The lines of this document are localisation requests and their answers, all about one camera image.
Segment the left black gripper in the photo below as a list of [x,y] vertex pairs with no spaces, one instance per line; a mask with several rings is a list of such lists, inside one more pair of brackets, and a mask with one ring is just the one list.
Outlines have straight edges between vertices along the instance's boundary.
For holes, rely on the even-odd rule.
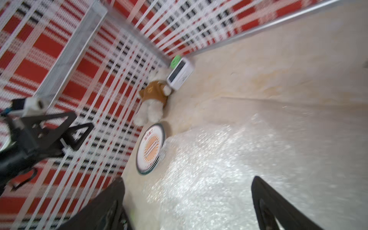
[[23,182],[11,184],[18,190],[37,176],[35,165],[48,158],[64,157],[64,148],[80,149],[94,129],[93,123],[73,126],[73,112],[47,114],[46,103],[39,98],[18,98],[1,111],[1,121],[9,129],[9,139],[1,148],[1,190],[12,179],[32,172]]

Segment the bubble wrap sheet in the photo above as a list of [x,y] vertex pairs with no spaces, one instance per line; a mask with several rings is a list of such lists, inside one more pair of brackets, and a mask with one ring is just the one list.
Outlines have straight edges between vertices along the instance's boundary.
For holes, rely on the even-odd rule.
[[144,186],[160,229],[256,230],[256,176],[323,229],[367,229],[366,106],[220,99],[200,118]]

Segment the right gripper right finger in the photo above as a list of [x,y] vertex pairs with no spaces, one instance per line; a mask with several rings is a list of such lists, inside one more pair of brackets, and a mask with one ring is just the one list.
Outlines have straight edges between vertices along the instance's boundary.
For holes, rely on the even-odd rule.
[[255,176],[251,185],[255,213],[261,230],[320,230],[265,180]]

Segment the beige teddy bear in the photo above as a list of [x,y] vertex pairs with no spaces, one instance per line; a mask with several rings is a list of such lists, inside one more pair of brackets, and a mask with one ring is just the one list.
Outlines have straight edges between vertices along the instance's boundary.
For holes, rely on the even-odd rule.
[[163,109],[172,93],[166,81],[170,73],[169,68],[156,68],[149,73],[148,85],[139,91],[142,103],[133,119],[134,125],[143,127],[148,122],[158,123],[163,118]]

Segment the white green small device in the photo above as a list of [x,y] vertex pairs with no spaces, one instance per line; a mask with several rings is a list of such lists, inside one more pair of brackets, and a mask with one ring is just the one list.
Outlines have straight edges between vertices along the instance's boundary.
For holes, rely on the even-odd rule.
[[175,69],[172,69],[166,81],[173,90],[178,91],[193,73],[194,69],[192,62],[188,58],[182,57],[180,63]]

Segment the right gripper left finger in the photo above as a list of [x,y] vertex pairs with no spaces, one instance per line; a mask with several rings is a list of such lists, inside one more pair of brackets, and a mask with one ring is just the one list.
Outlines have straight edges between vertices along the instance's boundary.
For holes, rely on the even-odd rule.
[[116,179],[80,212],[63,223],[59,230],[126,230],[123,198],[125,185]]

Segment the pink plate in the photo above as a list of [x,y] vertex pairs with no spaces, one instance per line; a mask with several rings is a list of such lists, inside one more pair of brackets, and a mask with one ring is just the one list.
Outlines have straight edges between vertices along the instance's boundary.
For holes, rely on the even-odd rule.
[[166,140],[166,133],[161,123],[150,126],[139,143],[136,155],[136,168],[139,174],[149,174],[160,159],[160,152]]

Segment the clear wall shelf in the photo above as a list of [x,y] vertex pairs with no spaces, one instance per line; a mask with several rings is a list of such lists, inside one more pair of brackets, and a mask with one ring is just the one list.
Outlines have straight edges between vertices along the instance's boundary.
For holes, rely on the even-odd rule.
[[82,18],[80,25],[34,95],[40,100],[44,110],[50,109],[63,93],[106,14],[107,8],[100,1],[94,1]]

